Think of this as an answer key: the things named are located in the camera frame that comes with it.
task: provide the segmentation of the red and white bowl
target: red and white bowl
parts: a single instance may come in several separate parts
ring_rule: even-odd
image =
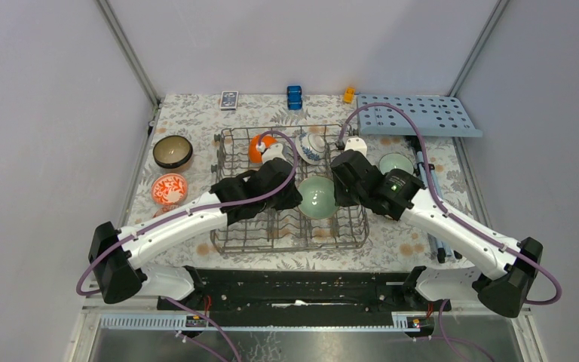
[[[163,175],[152,185],[152,198],[161,205],[176,204],[185,200],[187,195],[188,183],[177,173]]]

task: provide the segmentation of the small yellow object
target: small yellow object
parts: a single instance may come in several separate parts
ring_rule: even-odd
[[[345,91],[345,94],[343,94],[343,102],[351,103],[351,101],[354,99],[354,92],[356,92],[355,89],[348,87],[348,89]]]

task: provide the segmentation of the ceramic bowl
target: ceramic bowl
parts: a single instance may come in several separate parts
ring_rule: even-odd
[[[263,156],[261,154],[261,152],[259,152],[258,149],[256,149],[256,144],[259,142],[259,137],[261,135],[257,134],[256,136],[254,136],[254,138],[252,138],[252,140],[250,141],[250,147],[247,149],[247,157],[250,158],[250,161],[253,164],[260,164],[261,162],[263,162]],[[273,138],[272,136],[270,136],[269,134],[265,135],[265,137],[263,137],[263,140],[261,141],[261,143],[265,144],[265,148],[268,148],[269,146],[275,144],[276,139]]]
[[[327,219],[339,209],[334,199],[334,182],[322,176],[310,176],[299,185],[303,201],[299,210],[310,219]]]
[[[188,183],[177,173],[163,175],[152,184],[152,198],[161,205],[176,204],[185,200],[187,195]]]
[[[173,169],[189,161],[193,151],[187,138],[175,135],[158,141],[152,150],[152,155],[157,165],[162,168]]]
[[[325,158],[325,140],[315,133],[301,133],[295,140],[296,149],[305,162],[319,164]]]
[[[408,173],[414,173],[414,164],[409,160],[409,158],[400,153],[388,153],[383,156],[378,163],[378,168],[382,173],[388,173],[394,168],[405,170]]]

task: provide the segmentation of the blue pegboard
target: blue pegboard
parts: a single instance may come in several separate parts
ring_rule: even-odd
[[[439,96],[385,96],[358,94],[357,107],[369,103],[390,103],[416,123],[423,136],[482,137],[458,98]],[[372,107],[358,114],[360,134],[414,135],[409,123],[397,112],[385,107]]]

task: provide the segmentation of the wire dish rack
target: wire dish rack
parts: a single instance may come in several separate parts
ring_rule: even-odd
[[[331,160],[341,152],[335,147],[341,131],[338,124],[319,124],[281,127],[226,128],[214,136],[219,143],[218,163],[212,166],[216,181],[237,176],[247,170],[257,170],[247,157],[250,140],[266,130],[278,130],[292,140],[299,134],[316,133],[326,141],[324,162],[310,165],[299,157],[296,185],[310,176],[332,179]],[[292,149],[285,145],[285,156],[293,160]],[[369,235],[369,223],[364,207],[341,207],[329,219],[309,219],[298,208],[292,210],[266,210],[254,219],[236,222],[225,229],[211,232],[211,241],[220,253],[272,253],[287,251],[355,249],[362,247]]]

